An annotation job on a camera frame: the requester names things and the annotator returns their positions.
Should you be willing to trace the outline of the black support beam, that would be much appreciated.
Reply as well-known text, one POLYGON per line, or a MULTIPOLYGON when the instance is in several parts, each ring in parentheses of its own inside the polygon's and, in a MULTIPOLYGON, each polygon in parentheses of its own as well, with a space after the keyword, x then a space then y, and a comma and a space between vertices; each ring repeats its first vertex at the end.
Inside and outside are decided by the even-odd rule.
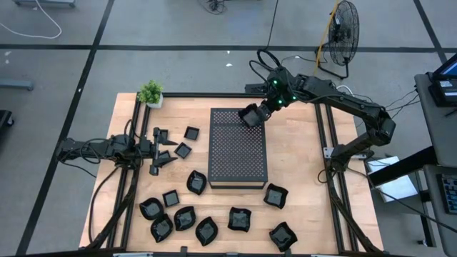
POLYGON ((368 177, 374 186, 378 186, 396 180, 405 175, 417 171, 423 166, 437 164, 437 157, 434 147, 429 146, 405 159, 402 159, 390 166, 386 166, 368 177))

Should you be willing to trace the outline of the black wavy square plate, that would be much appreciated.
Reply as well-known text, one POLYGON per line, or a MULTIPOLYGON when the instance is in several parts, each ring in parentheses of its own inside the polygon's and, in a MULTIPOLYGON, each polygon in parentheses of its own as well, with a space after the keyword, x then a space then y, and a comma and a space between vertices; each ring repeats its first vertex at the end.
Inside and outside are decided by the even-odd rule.
POLYGON ((261 124, 261 117, 254 110, 254 104, 249 104, 246 108, 238 111, 240 119, 249 127, 261 124))
POLYGON ((232 207, 229 211, 228 228, 233 231, 243 231, 247 233, 250 229, 250 220, 250 210, 232 207))
POLYGON ((280 252, 285 252, 290 249, 290 247, 298 241, 296 234, 285 221, 277 225, 277 227, 268 234, 280 252))
POLYGON ((263 201, 270 206, 282 209, 286 205, 287 195, 287 189, 270 183, 267 187, 266 195, 264 196, 263 201))

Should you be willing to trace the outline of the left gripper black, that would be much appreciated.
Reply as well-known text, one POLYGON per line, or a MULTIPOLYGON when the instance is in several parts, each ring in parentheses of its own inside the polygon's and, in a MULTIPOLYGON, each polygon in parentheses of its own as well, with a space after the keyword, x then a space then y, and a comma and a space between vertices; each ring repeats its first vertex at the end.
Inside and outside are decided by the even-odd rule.
MULTIPOLYGON (((151 159, 152 161, 156 160, 159 157, 159 143, 165 146, 175 146, 176 142, 170 141, 162 136, 160 136, 159 127, 154 127, 153 129, 153 141, 148 140, 145 136, 141 137, 141 157, 143 160, 151 159)), ((175 161, 176 158, 160 158, 159 166, 163 167, 164 165, 175 161)))

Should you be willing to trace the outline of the grey floor bar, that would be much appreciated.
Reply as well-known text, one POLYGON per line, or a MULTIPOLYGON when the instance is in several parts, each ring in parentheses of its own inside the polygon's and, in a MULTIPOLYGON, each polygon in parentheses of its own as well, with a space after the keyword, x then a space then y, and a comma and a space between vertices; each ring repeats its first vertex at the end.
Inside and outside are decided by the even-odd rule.
POLYGON ((34 85, 31 81, 0 79, 0 88, 26 89, 28 91, 33 91, 34 85))

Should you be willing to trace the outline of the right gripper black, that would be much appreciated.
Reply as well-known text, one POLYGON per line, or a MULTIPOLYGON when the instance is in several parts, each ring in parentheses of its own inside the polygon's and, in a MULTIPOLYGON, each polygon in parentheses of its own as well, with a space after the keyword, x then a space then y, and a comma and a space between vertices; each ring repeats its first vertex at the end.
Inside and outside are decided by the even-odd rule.
POLYGON ((280 111, 281 108, 282 104, 279 100, 265 99, 260 106, 254 104, 255 112, 261 117, 261 125, 264 125, 270 119, 273 112, 280 111))

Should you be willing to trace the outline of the black laptop with screen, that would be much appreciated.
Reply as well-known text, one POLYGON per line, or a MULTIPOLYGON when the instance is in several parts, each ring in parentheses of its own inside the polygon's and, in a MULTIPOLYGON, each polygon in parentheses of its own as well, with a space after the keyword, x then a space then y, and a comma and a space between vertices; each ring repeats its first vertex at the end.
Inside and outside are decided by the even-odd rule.
POLYGON ((434 72, 427 73, 428 90, 438 107, 457 107, 457 54, 434 72))

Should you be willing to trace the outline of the black keypad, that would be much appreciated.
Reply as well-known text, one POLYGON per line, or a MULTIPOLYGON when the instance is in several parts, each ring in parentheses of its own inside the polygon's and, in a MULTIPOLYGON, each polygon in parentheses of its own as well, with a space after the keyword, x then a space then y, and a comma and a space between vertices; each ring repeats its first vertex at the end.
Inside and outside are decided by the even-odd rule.
POLYGON ((457 215, 457 176, 441 173, 437 180, 446 213, 457 215))

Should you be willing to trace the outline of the green plant in white pot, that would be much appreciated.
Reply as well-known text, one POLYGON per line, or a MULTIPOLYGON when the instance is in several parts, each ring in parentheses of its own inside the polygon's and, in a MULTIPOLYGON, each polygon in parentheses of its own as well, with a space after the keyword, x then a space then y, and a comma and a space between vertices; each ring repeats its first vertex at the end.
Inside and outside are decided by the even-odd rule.
POLYGON ((164 101, 163 87, 160 83, 150 80, 141 87, 137 98, 151 109, 160 109, 164 101))

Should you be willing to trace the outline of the black floor fan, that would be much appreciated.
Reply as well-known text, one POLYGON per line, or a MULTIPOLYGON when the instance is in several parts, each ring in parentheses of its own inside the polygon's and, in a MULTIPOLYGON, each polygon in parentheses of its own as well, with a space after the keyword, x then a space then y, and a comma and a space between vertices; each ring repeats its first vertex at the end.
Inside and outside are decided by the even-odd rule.
POLYGON ((315 55, 318 58, 318 51, 328 51, 332 62, 342 66, 346 70, 344 76, 338 75, 322 67, 318 61, 318 68, 339 79, 346 79, 349 76, 348 64, 353 60, 358 50, 360 21, 355 5, 349 0, 341 0, 336 5, 328 27, 328 41, 316 48, 315 55))

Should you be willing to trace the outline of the white box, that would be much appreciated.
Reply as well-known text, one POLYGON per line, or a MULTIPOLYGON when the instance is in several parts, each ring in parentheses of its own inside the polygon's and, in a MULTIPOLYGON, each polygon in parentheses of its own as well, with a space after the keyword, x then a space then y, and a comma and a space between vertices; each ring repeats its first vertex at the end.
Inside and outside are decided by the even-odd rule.
MULTIPOLYGON (((367 174, 371 175, 396 162, 399 162, 399 158, 397 156, 368 161, 366 163, 368 166, 367 174)), ((408 198, 418 194, 408 175, 402 176, 388 183, 381 184, 380 186, 376 186, 376 189, 381 191, 380 195, 385 203, 391 202, 395 198, 408 198)))

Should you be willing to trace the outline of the black floor object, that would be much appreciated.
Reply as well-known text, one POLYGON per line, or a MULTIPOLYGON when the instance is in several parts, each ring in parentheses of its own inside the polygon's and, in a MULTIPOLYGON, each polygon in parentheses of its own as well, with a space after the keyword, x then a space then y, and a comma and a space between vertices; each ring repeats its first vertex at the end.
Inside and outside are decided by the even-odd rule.
POLYGON ((0 129, 14 125, 12 112, 8 110, 0 110, 0 129))

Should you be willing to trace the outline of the black leaf-shaped plate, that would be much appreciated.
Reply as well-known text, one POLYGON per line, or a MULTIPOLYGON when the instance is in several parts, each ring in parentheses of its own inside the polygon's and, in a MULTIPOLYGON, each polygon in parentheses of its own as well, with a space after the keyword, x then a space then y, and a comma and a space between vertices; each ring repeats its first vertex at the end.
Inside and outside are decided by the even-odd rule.
POLYGON ((155 242, 160 243, 169 237, 173 229, 173 222, 167 214, 163 214, 151 224, 150 232, 155 242))
POLYGON ((142 216, 146 220, 155 220, 164 214, 164 207, 157 198, 148 198, 139 204, 142 216))
POLYGON ((206 188, 206 183, 206 176, 196 170, 193 170, 186 181, 186 187, 190 192, 200 196, 206 188))
POLYGON ((202 220, 196 227, 196 237, 202 246, 209 245, 217 237, 219 228, 212 219, 208 216, 202 220))
POLYGON ((185 231, 191 228, 196 222, 196 213, 193 206, 179 209, 174 214, 174 224, 177 231, 185 231))

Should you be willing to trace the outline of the black perforated metal shelf riser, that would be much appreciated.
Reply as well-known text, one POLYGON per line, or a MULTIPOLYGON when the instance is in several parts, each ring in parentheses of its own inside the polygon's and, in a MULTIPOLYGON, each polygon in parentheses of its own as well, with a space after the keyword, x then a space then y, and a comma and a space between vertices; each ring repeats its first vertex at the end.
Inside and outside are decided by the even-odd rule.
POLYGON ((238 109, 212 108, 208 182, 213 189, 262 189, 268 182, 265 126, 247 126, 238 109))

